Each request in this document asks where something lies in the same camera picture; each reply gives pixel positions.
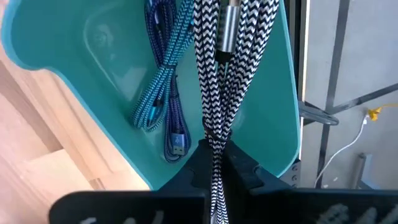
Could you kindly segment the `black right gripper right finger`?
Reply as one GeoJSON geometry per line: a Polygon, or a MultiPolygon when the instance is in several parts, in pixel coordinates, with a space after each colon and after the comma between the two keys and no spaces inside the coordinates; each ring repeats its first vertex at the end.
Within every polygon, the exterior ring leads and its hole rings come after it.
{"type": "Polygon", "coordinates": [[[245,199],[291,186],[265,170],[233,141],[228,141],[223,154],[224,192],[227,199],[245,199]]]}

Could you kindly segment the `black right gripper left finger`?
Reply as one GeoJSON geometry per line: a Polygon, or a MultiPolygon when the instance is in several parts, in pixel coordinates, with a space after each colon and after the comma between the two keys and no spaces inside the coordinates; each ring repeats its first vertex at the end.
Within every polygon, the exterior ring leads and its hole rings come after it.
{"type": "Polygon", "coordinates": [[[209,199],[211,177],[212,150],[208,141],[202,139],[184,166],[158,190],[158,193],[173,197],[209,199]]]}

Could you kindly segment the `grey metal desk leg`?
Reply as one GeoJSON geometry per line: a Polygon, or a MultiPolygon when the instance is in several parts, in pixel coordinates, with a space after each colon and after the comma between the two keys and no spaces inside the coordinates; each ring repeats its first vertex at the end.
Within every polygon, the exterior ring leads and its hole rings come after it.
{"type": "Polygon", "coordinates": [[[378,188],[378,186],[372,182],[369,175],[372,158],[372,154],[358,154],[356,166],[353,172],[353,180],[351,184],[352,189],[374,190],[378,188]]]}

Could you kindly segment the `teal plastic bin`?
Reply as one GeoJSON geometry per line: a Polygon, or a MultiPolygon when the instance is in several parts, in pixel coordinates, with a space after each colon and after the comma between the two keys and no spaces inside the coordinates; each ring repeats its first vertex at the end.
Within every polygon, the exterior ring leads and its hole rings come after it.
{"type": "MultiPolygon", "coordinates": [[[[27,70],[57,74],[153,190],[184,165],[164,159],[164,128],[128,117],[157,67],[144,0],[10,0],[2,20],[6,55],[27,70]]],[[[232,140],[281,176],[300,148],[297,96],[285,9],[280,6],[257,72],[232,125],[232,140]]]]}

